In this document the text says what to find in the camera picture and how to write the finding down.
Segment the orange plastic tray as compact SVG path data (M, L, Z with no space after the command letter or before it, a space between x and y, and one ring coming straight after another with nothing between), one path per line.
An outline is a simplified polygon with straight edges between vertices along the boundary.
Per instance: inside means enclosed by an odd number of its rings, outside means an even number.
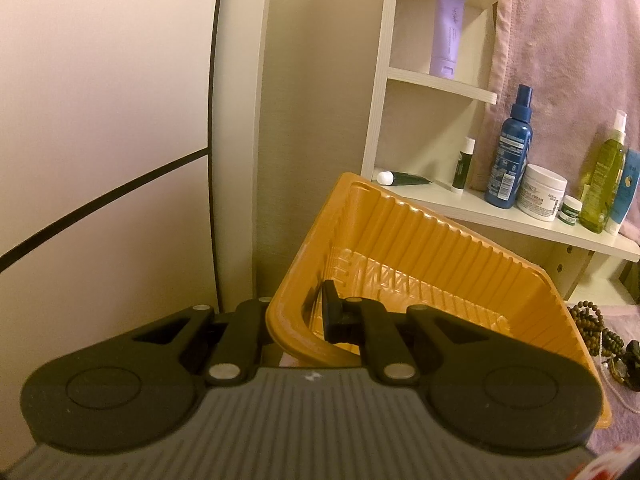
M458 439L551 453L611 423L597 367L547 273L464 226L354 174L337 182L266 325L306 367L371 375L357 346L324 340L325 280L341 298L373 299L395 315L418 383L381 384L407 389Z

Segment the lying green white tube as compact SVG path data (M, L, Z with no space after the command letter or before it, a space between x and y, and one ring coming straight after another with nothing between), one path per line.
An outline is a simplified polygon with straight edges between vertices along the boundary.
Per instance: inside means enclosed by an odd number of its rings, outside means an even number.
M427 178L416 174L392 170L379 171L375 176L375 181L384 186L428 185L431 183Z

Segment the upright green white stick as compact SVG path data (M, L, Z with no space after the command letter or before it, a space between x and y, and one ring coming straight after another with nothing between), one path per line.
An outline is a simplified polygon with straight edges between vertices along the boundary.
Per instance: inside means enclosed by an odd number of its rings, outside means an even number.
M454 170L454 178L451 183L451 191L462 194L465 188L466 178L468 177L472 157L474 154L475 140L468 136L464 139L462 149L459 152L456 169Z

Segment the white wooden shelf unit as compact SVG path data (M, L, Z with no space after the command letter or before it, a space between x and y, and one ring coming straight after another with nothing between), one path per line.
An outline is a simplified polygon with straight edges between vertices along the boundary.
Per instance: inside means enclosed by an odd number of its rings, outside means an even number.
M630 304L639 247L629 238L536 220L516 207L491 206L480 192L450 188L464 140L480 136L488 106L505 95L489 83L495 13L505 2L465 0L456 76L446 79L428 71L436 0L383 0L360 174L420 174L427 183L396 193L538 264L568 301Z

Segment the blue spray bottle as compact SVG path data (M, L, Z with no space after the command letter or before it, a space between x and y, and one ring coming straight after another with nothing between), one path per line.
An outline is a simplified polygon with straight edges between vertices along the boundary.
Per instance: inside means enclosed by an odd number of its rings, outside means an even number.
M491 167L485 200L501 209L511 208L518 194L528 151L533 140L533 89L526 84L518 86L510 116L501 127L494 163Z

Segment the white cream jar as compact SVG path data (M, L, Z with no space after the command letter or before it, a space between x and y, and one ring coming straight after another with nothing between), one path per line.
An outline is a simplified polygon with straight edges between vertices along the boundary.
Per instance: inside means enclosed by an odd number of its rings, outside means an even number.
M567 180L555 172L528 164L518 189L516 206L536 220L551 222L561 206Z

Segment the small green white jar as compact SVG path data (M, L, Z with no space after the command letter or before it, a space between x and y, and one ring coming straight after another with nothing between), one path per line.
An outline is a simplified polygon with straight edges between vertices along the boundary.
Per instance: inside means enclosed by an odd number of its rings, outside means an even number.
M565 195L556 218L568 226L574 226L581 212L582 202L573 196Z

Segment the green oil spray bottle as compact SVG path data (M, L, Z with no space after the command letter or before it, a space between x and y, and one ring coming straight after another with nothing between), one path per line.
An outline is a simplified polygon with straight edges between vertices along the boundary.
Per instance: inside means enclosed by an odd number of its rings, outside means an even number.
M579 222L593 233L604 229L620 184L625 159L627 113L616 110L608 137L600 147L591 181L582 201Z

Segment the blue tube bottle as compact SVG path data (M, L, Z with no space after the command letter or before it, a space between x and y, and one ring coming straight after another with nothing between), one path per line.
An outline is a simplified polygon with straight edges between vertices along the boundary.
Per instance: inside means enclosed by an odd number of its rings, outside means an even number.
M605 225L605 231L612 235L617 235L620 232L620 227L630 211L631 204L634 201L634 194L636 194L638 188L639 168L639 152L628 148L620 184L618 185L610 216Z

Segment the lilac lotion tube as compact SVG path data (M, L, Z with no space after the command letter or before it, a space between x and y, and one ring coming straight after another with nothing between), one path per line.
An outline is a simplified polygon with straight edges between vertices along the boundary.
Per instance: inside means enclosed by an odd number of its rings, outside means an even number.
M465 0L436 0L430 74L454 79Z

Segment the pink fluffy blanket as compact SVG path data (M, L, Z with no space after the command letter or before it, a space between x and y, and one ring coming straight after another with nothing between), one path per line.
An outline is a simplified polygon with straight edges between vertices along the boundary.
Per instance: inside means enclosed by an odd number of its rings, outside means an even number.
M486 108L470 185L483 191L518 86L532 87L529 160L582 197L619 110L639 147L639 0L499 0Z

